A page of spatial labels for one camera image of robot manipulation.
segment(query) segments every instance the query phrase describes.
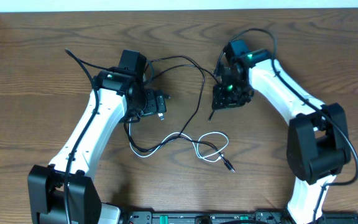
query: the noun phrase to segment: cable plug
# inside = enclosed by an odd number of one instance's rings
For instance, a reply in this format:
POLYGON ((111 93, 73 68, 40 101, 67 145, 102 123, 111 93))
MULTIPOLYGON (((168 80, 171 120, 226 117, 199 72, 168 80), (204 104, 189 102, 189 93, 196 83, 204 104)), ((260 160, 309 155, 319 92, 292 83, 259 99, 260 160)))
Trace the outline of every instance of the cable plug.
POLYGON ((234 169, 234 166, 230 163, 229 160, 227 160, 225 157, 222 157, 222 160, 224 162, 224 165, 227 167, 227 169, 232 172, 235 173, 236 170, 234 169))

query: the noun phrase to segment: wood grain surface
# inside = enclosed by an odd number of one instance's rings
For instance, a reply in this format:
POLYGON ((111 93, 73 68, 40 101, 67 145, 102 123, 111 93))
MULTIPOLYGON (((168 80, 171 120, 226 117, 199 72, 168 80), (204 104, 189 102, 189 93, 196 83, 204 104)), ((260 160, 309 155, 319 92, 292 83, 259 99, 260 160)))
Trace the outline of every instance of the wood grain surface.
MULTIPOLYGON (((117 65, 122 50, 131 49, 149 59, 187 55, 212 70, 226 41, 250 27, 273 31, 277 57, 288 74, 315 97, 345 109, 358 152, 358 9, 0 14, 0 223, 31 221, 27 174, 61 149, 88 102, 90 84, 64 48, 106 67, 117 65)), ((263 34, 244 39, 253 49, 272 48, 263 34)), ((155 68, 180 63, 185 61, 158 62, 155 68)), ((226 157, 237 172, 197 159, 186 141, 139 159, 119 125, 96 174, 102 201, 156 211, 285 207, 295 177, 286 160, 284 120, 256 93, 250 104, 218 111, 207 122, 213 84, 207 77, 200 111, 185 133, 193 138, 227 133, 226 157)), ((172 96, 165 120, 153 116, 133 125, 135 140, 152 146, 178 131, 195 109, 200 85, 194 68, 178 68, 156 80, 153 86, 172 96)), ((206 139, 217 146, 224 142, 206 139)), ((351 162, 337 180, 353 175, 351 162)), ((358 212, 358 182, 330 188, 324 210, 358 212)))

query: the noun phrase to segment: white cable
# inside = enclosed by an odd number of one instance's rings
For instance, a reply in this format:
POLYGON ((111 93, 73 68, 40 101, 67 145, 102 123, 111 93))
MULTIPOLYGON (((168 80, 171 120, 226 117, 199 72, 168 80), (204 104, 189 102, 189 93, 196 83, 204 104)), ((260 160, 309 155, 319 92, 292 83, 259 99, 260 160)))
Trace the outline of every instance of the white cable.
MULTIPOLYGON (((128 132, 129 132, 129 136, 131 136, 131 123, 129 123, 128 132)), ((174 134, 179 134, 179 132, 174 132, 174 133, 169 134, 167 137, 165 137, 164 140, 162 140, 161 143, 163 143, 165 140, 167 140, 170 136, 172 136, 172 135, 174 135, 174 134)), ((212 154, 209 154, 209 155, 207 155, 207 156, 202 156, 202 155, 200 154, 200 151, 199 151, 199 145, 200 145, 200 144, 199 144, 199 143, 197 143, 197 145, 196 145, 195 143, 192 142, 192 144, 193 144, 194 150, 196 151, 196 155, 197 155, 197 157, 198 157, 199 159, 203 159, 203 160, 205 160, 205 161, 207 161, 207 162, 217 162, 218 160, 221 159, 220 156, 218 156, 218 158, 215 159, 215 160, 211 160, 211 159, 207 159, 207 158, 208 158, 208 157, 211 157, 211 156, 214 156, 214 155, 218 154, 219 152, 221 152, 221 151, 229 144, 229 138, 228 138, 227 135, 225 135, 224 133, 221 133, 221 132, 219 132, 219 131, 213 131, 213 132, 210 132, 210 133, 203 134, 203 135, 198 139, 198 141, 200 142, 203 137, 205 137, 205 136, 207 136, 207 135, 210 135, 210 134, 220 134, 220 135, 222 135, 223 137, 226 138, 226 144, 225 144, 222 148, 220 148, 218 151, 216 151, 216 152, 214 152, 214 153, 212 153, 212 154)), ((189 140, 192 140, 192 138, 190 138, 189 136, 187 136, 185 133, 182 133, 181 135, 183 135, 184 137, 188 138, 189 140)), ((131 147, 132 151, 133 151, 137 156, 139 156, 139 157, 141 157, 141 158, 147 158, 147 157, 151 156, 152 154, 154 154, 155 152, 157 152, 157 150, 159 150, 159 149, 162 147, 162 146, 159 146, 159 147, 157 147, 154 151, 152 151, 150 154, 142 155, 142 154, 138 153, 138 152, 132 147, 132 144, 131 144, 131 143, 129 143, 129 146, 131 147)))

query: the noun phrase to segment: white arm segment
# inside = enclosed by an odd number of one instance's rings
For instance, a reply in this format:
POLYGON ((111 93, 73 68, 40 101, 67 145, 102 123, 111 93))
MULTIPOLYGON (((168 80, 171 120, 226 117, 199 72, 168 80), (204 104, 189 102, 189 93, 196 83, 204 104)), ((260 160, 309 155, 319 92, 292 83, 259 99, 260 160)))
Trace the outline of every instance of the white arm segment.
MULTIPOLYGON (((94 180, 100 156, 106 147, 107 141, 119 120, 125 115, 127 103, 125 96, 117 95, 116 91, 101 88, 99 91, 99 110, 91 125, 83 136, 75 153, 75 160, 71 163, 70 173, 83 170, 85 176, 94 180)), ((88 105, 83 116, 75 127, 73 134, 63 146, 62 150, 49 162, 55 164, 55 170, 65 172, 68 154, 88 122, 94 110, 95 98, 93 91, 90 94, 88 105)))
MULTIPOLYGON (((280 66, 278 60, 275 60, 277 71, 281 77, 291 85, 305 99, 318 108, 324 103, 319 99, 311 96, 301 86, 299 86, 280 66)), ((276 110, 283 116, 285 122, 289 124, 296 115, 314 113, 314 110, 305 105, 291 90, 289 90, 275 74, 272 69, 272 61, 264 60, 256 64, 254 68, 249 70, 249 80, 251 86, 266 97, 276 110)), ((297 224, 310 223, 313 221, 313 210, 317 204, 317 200, 324 183, 331 183, 335 179, 335 175, 329 175, 319 179, 315 184, 309 185, 306 181, 302 181, 296 177, 293 195, 288 203, 288 211, 297 224)), ((327 190, 321 199, 321 203, 316 213, 316 220, 322 215, 321 207, 324 203, 327 190)))

